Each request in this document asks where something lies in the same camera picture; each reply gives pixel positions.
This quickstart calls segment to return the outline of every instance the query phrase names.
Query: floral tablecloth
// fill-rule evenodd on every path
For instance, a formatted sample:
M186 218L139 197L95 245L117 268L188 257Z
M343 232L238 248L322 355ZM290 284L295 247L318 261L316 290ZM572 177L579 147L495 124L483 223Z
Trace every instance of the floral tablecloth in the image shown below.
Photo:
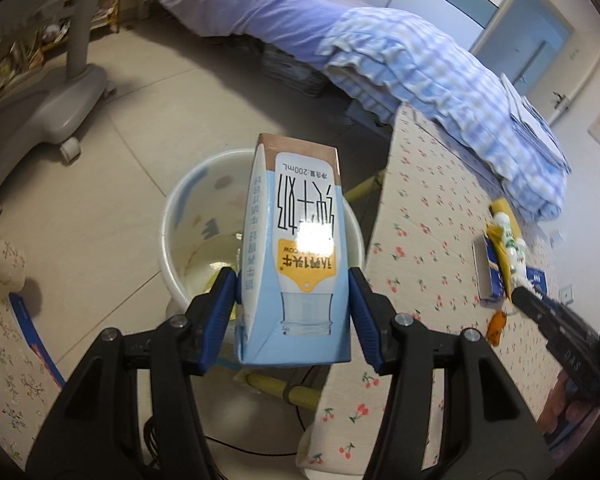
M365 275L398 312L409 312L440 332L473 326L483 334L494 313L480 303L472 243L491 218L489 204L503 195L489 170L438 126L403 105L397 114L387 175ZM520 221L528 264L546 273L557 295L550 248L533 226ZM507 312L513 312L510 304ZM496 354L534 416L560 371L536 325L509 317ZM298 465L331 473L362 475L382 419L390 378L365 363L355 334L352 361L331 367ZM436 371L423 467L440 450L443 372Z
M29 348L8 293L24 285L24 257L0 240L0 444L24 468L59 387Z

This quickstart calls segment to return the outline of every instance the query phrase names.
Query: person's hand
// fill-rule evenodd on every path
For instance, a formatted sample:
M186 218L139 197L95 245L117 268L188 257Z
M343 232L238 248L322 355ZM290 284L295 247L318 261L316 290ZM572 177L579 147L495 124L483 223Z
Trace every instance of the person's hand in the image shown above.
M552 457L558 465L562 464L567 457L580 445L584 437L594 425L600 415L600 409L594 408L592 404L581 400L574 400L567 406L565 386L569 379L563 370L558 375L558 381L544 405L544 410L538 417L538 426L543 433L553 433L558 426L558 416L566 408L565 416L571 424L579 424L577 430L552 450Z

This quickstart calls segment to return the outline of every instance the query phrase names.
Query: silver bolt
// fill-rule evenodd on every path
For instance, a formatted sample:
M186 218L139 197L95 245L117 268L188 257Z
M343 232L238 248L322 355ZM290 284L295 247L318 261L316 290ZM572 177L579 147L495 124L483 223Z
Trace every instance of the silver bolt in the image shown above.
M184 314L176 314L176 316L171 317L169 324L174 328L182 328L187 324L187 316Z
M400 314L396 314L395 322L400 326L411 326L413 324L413 317L405 312L401 312Z
M469 328L468 330L464 331L464 337L472 343L477 343L478 341L480 341L480 338L482 336L480 335L480 332L478 332L475 328Z
M100 332L100 337L104 341L113 341L118 337L118 331L115 328L106 328Z

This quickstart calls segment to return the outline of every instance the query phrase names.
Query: trash can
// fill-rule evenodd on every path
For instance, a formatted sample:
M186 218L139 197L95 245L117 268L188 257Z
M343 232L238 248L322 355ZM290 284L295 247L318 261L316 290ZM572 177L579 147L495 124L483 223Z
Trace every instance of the trash can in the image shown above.
M184 312L206 292L224 266L238 267L254 150L219 153L189 171L167 198L160 226L160 270L173 301L168 315ZM363 267L358 220L344 202L347 259ZM232 321L224 336L234 342Z

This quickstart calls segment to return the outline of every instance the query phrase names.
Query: yellow label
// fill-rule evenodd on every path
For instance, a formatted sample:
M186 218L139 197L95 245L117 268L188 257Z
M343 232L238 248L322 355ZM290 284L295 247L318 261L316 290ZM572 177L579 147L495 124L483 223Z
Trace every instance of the yellow label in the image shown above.
M336 275L335 248L330 255L298 251L294 240L278 240L278 272L290 277L303 292Z

